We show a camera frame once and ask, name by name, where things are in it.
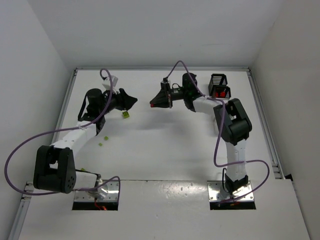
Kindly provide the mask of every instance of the tabletop surface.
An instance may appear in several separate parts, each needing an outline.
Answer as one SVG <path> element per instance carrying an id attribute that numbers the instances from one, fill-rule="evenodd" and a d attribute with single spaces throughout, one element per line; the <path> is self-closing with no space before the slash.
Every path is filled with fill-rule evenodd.
<path id="1" fill-rule="evenodd" d="M 191 72 L 205 94 L 212 73 L 226 74 L 232 97 L 241 100 L 252 123 L 246 159 L 262 159 L 271 166 L 247 73 Z M 175 71 L 169 80 L 181 84 L 183 73 Z M 256 210 L 210 210 L 207 181 L 222 178 L 222 169 L 213 164 L 216 137 L 211 118 L 189 111 L 183 101 L 175 101 L 172 109 L 150 108 L 166 70 L 112 70 L 111 74 L 119 79 L 116 87 L 138 102 L 127 119 L 117 110 L 108 113 L 103 130 L 80 150 L 75 165 L 105 179 L 120 176 L 118 211 L 72 211 L 73 193 L 32 197 L 21 240 L 309 239 L 291 182 L 275 179 L 272 171 L 254 193 Z M 79 70 L 61 127 L 77 123 L 84 96 L 92 88 L 103 90 L 99 71 Z M 217 160 L 227 162 L 224 141 Z M 247 164 L 246 169 L 253 187 L 267 173 L 260 163 Z"/>

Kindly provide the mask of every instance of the gray wall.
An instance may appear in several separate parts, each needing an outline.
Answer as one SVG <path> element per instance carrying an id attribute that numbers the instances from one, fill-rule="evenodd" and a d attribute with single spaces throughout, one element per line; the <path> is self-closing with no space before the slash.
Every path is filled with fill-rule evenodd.
<path id="1" fill-rule="evenodd" d="M 71 72 L 26 0 L 1 1 L 0 33 L 0 240 L 5 240 L 21 197 L 5 181 L 5 161 L 26 138 L 55 128 Z M 51 139 L 36 139 L 13 157 L 9 175 L 17 187 L 33 178 L 37 148 Z"/>
<path id="2" fill-rule="evenodd" d="M 320 236 L 319 23 L 319 0 L 287 0 L 252 68 L 314 240 Z"/>
<path id="3" fill-rule="evenodd" d="M 28 0 L 80 66 L 248 66 L 283 0 Z"/>

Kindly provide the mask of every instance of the white table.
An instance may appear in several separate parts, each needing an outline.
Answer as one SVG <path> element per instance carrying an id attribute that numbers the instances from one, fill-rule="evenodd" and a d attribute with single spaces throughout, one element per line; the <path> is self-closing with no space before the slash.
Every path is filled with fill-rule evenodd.
<path id="1" fill-rule="evenodd" d="M 247 72 L 191 72 L 206 94 L 211 74 L 226 74 L 232 97 L 241 100 L 253 126 L 246 157 L 265 160 L 272 169 Z M 173 72 L 171 83 L 181 84 L 183 73 Z M 216 138 L 210 117 L 187 110 L 182 100 L 173 102 L 172 109 L 150 108 L 167 70 L 121 69 L 111 74 L 119 78 L 116 87 L 138 102 L 128 119 L 117 110 L 108 113 L 103 130 L 80 150 L 75 165 L 105 179 L 120 176 L 118 211 L 72 211 L 73 193 L 32 197 L 19 239 L 309 239 L 291 182 L 275 179 L 272 171 L 254 193 L 256 210 L 210 210 L 206 182 L 222 178 L 222 169 L 213 164 Z M 92 88 L 103 90 L 99 70 L 78 70 L 61 127 L 77 123 L 85 93 Z M 222 141 L 218 163 L 226 161 Z M 266 176 L 263 164 L 247 164 L 246 169 L 253 187 Z"/>

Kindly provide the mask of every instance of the yellow-green block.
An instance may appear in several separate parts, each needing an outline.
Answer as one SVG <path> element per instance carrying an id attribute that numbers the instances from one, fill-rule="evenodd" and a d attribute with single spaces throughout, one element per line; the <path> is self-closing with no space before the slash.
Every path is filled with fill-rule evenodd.
<path id="1" fill-rule="evenodd" d="M 122 116 L 123 116 L 124 119 L 127 119 L 127 118 L 130 117 L 130 115 L 129 115 L 129 113 L 128 113 L 127 111 L 124 111 L 124 112 L 122 113 Z"/>

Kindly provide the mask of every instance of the black basket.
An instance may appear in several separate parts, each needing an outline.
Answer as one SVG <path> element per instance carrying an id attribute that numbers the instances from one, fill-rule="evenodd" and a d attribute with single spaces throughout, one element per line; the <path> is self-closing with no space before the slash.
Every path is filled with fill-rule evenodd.
<path id="1" fill-rule="evenodd" d="M 231 98 L 230 87 L 228 87 L 227 84 L 228 81 L 225 74 L 212 74 L 208 86 L 210 96 L 219 99 Z"/>

